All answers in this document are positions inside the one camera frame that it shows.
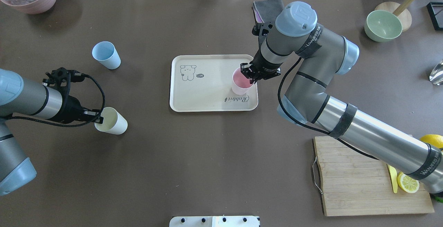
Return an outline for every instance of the yellow knife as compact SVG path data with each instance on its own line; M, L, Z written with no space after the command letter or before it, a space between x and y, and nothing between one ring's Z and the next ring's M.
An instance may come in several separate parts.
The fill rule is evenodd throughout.
M388 164L386 164L388 166L388 170L389 170L389 175L391 176L391 183L392 183L392 191L394 193L397 193L397 189L398 189L398 184L397 184L397 170L392 167L389 166Z

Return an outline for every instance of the bowl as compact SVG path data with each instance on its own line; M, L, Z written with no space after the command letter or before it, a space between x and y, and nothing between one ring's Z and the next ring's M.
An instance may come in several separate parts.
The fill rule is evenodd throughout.
M403 27L400 20L389 11L372 11L364 23L366 35L376 42L387 42L400 36Z
M6 5L27 14L38 14L51 9L55 4L55 0L35 0L24 5L13 5L6 0L1 0Z

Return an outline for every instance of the robotic arm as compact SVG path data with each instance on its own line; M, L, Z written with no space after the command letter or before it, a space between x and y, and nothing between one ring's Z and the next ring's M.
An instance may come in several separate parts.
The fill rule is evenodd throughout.
M304 2L292 2L269 24L259 50L242 73L255 83L280 74L280 65L295 52L304 58L282 98L297 121L308 121L421 181L425 189L443 197L442 152L325 93L335 74L356 63L359 48L317 23L316 12ZM278 112L294 123L279 106Z
M33 180L37 174L5 124L9 119L25 118L12 117L12 113L32 115L63 124L85 121L79 125L65 125L70 127L90 122L103 123L100 113L105 98L100 86L92 77L65 68L54 70L52 73L47 72L46 75L48 78L43 79L43 84L39 84L22 78L13 71L0 69L0 196L20 188ZM71 82L82 82L85 78L92 79L102 92L101 110L82 107L78 99L69 96Z

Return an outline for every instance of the pink bowl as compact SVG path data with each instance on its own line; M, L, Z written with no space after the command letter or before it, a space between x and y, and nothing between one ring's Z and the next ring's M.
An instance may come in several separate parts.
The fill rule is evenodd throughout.
M8 6L16 9L17 11L21 11L27 14L38 14L48 11L55 4L55 0L35 0L25 5L12 5L6 2L6 0L1 1Z

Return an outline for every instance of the blue joint cap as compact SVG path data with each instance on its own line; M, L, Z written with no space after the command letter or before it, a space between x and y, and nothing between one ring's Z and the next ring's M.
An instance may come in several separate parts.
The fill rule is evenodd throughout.
M23 78L13 71L0 69L0 106L13 101L23 90Z
M29 181L33 180L36 175L37 171L29 158L26 158L0 182L0 196L9 194L24 186Z
M317 24L317 13L307 3L289 3L275 20L277 30L290 37L309 34Z
M281 102L283 104L283 107L285 108L285 110L293 117L295 118L297 121L300 121L303 124L307 123L307 120L303 117L302 114L300 114L300 112L294 107L294 105L292 104L291 101L289 101L289 99L286 96L283 96L283 98L281 98ZM280 105L277 107L277 112L286 120L288 120L291 123L294 123L295 125L298 125L297 123L295 123L295 121L291 120L291 118L289 118L284 112L283 109L280 107Z
M343 75L346 74L355 65L357 59L359 58L360 49L353 42L347 40L345 37L345 57L343 58L342 66L336 72L336 74Z

